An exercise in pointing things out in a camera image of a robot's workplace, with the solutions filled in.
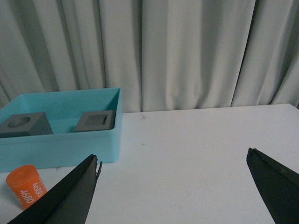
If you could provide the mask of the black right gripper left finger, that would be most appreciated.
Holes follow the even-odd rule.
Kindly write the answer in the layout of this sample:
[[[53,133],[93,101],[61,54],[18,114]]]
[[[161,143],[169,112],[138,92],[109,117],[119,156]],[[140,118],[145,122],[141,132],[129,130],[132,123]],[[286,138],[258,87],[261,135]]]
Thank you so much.
[[[36,203],[10,224],[84,224],[91,206],[102,162],[89,155]]]

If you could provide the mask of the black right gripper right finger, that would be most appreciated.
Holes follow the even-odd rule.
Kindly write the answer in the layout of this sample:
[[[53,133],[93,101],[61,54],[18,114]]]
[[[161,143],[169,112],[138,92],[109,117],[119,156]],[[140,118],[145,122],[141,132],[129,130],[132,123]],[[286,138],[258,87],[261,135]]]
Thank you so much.
[[[246,163],[259,194],[276,224],[299,222],[299,174],[249,148]]]

